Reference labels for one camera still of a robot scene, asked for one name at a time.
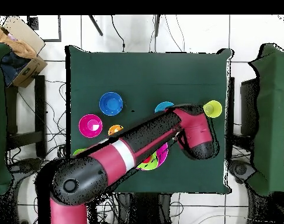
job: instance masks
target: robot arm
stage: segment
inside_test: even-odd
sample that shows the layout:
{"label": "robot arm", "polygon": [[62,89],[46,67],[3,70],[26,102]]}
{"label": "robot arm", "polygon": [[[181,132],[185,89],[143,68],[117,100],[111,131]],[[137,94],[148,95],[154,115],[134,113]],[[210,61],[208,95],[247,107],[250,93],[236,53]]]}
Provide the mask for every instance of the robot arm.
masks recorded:
{"label": "robot arm", "polygon": [[64,163],[53,179],[53,198],[64,205],[91,201],[174,137],[191,159],[215,155],[202,106],[172,106]]}

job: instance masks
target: yellow cup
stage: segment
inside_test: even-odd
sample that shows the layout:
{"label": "yellow cup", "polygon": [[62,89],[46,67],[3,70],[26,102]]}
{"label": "yellow cup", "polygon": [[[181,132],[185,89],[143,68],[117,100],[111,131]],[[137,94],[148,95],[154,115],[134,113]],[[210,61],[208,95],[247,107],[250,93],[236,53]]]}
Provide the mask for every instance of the yellow cup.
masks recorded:
{"label": "yellow cup", "polygon": [[222,113],[222,105],[217,100],[211,100],[203,106],[205,114],[210,118],[217,118]]}

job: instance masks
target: pink cup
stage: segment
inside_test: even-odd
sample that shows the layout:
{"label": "pink cup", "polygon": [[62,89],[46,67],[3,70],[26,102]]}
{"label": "pink cup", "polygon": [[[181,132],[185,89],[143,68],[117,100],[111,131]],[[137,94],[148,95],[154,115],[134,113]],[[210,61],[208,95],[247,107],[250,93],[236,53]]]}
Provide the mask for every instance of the pink cup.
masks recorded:
{"label": "pink cup", "polygon": [[162,147],[157,150],[158,156],[158,166],[162,165],[162,163],[166,160],[168,154],[168,144],[165,143]]}
{"label": "pink cup", "polygon": [[79,131],[87,138],[97,137],[102,132],[102,120],[94,114],[87,114],[79,121]]}

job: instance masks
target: blue cup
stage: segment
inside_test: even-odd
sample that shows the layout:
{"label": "blue cup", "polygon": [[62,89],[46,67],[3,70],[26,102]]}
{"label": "blue cup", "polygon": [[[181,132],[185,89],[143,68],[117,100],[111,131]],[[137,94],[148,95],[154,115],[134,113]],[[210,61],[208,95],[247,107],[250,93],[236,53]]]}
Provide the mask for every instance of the blue cup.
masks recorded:
{"label": "blue cup", "polygon": [[173,105],[174,104],[172,102],[164,101],[164,102],[160,103],[159,105],[157,105],[154,112],[157,113],[158,111],[164,111],[167,107],[171,107]]}
{"label": "blue cup", "polygon": [[115,92],[105,93],[99,100],[99,108],[108,116],[119,114],[123,107],[123,100],[119,94]]}

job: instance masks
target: table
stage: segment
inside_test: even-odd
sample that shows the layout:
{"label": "table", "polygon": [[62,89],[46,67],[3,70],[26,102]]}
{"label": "table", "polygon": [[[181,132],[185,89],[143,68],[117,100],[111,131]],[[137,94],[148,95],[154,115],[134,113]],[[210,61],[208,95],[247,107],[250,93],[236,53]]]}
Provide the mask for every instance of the table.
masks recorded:
{"label": "table", "polygon": [[[91,53],[69,46],[66,51],[71,65],[71,112],[67,111],[67,118],[71,118],[67,148],[71,153],[108,137],[112,125],[128,128],[148,117],[163,101],[205,104],[215,99],[225,109],[229,49],[218,54]],[[124,108],[117,116],[106,116],[99,109],[99,99],[106,92],[123,98]],[[86,114],[96,114],[103,121],[103,131],[96,138],[86,138],[78,130],[78,122]],[[175,144],[163,165],[136,173],[116,192],[228,193],[223,182],[224,124],[225,110],[213,120],[220,145],[214,159],[192,161]]]}

